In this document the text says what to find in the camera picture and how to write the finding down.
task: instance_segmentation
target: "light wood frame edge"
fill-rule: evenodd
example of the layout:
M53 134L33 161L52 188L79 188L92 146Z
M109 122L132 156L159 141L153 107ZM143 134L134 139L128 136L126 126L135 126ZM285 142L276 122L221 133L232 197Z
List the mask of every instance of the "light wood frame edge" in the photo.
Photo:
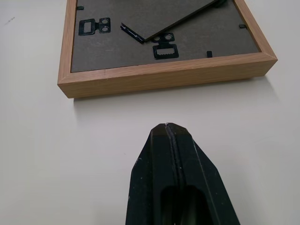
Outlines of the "light wood frame edge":
M264 76L277 58L245 1L234 3L261 52L71 73L77 0L67 0L58 86L80 98Z

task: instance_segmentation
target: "wooden frame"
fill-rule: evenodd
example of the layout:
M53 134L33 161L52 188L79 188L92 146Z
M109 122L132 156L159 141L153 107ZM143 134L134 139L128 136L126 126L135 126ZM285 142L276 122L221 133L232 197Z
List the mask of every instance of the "wooden frame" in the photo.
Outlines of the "wooden frame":
M264 76L277 58L244 0L234 0L259 53L71 73L77 0L67 0L58 86L68 98Z

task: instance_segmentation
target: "white surface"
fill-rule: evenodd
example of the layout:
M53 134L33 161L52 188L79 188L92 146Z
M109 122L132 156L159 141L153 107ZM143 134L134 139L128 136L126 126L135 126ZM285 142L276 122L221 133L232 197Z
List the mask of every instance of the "white surface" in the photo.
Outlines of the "white surface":
M300 224L300 3L246 2L279 58L265 78L74 101L56 85L66 1L2 0L0 224L125 224L165 122L217 166L242 225Z

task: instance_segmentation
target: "frame backing board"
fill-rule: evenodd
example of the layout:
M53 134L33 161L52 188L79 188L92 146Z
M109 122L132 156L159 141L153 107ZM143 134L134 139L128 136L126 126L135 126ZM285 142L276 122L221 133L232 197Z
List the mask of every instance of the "frame backing board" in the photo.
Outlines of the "frame backing board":
M78 0L84 10L76 12L73 60L71 72L120 68L153 63L204 59L206 52L213 57L258 53L259 50L247 29L233 0L219 8L207 8L185 22L169 29L175 36L179 57L155 60L152 42L140 44L120 29L121 9L111 0ZM85 19L110 17L111 32L78 36L79 22Z
M127 0L115 1L122 8L122 22L146 41L217 0Z

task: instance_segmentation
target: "black metal clip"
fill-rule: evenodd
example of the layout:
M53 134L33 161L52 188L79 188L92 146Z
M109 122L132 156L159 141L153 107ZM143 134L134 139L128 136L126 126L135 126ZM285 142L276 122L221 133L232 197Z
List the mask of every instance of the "black metal clip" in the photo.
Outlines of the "black metal clip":
M90 31L84 31L85 23L90 23ZM96 22L95 19L81 20L79 22L79 36L93 35L96 30L99 30L100 34L111 32L111 19L109 17L105 17L100 18L99 22Z
M176 44L170 44L169 42L175 41L173 33L163 33L159 34L152 39L152 43L158 43L158 45L153 46L153 54L156 60L165 60L178 58L179 53ZM173 53L170 54L158 54L159 49L173 49Z

